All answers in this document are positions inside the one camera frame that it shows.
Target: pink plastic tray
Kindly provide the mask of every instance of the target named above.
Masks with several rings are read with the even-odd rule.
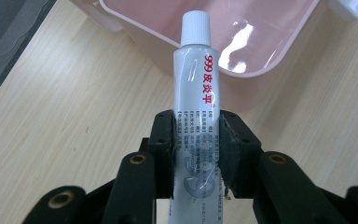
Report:
[[[103,27],[114,25],[88,10],[96,0],[72,0]],[[172,74],[182,16],[204,10],[211,17],[212,47],[220,54],[221,104],[231,110],[252,106],[263,95],[266,74],[283,58],[319,0],[99,0],[154,63]]]

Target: transparent plastic box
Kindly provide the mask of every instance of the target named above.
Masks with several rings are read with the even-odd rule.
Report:
[[[182,16],[210,14],[212,47],[220,55],[221,105],[243,111],[260,100],[273,69],[286,54],[319,0],[71,0],[102,27],[121,26],[167,74],[180,46]]]

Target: toothpaste tube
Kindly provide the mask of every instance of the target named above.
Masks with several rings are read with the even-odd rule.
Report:
[[[184,15],[181,45],[173,54],[178,139],[169,223],[223,223],[218,55],[206,12]]]

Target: tube label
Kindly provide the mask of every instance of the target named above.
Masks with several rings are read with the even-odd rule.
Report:
[[[177,149],[170,224],[223,223],[219,76],[214,49],[174,53]]]

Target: screw hole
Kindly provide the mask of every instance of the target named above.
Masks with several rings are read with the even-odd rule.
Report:
[[[71,203],[75,198],[75,194],[71,190],[65,190],[61,193],[54,195],[48,201],[48,207],[52,209],[58,209],[65,207],[69,203]]]
[[[146,160],[146,157],[143,155],[134,155],[130,158],[130,163],[132,164],[141,164]]]
[[[277,163],[277,164],[285,164],[287,162],[285,157],[278,155],[278,154],[270,155],[268,157],[268,159],[274,163]]]

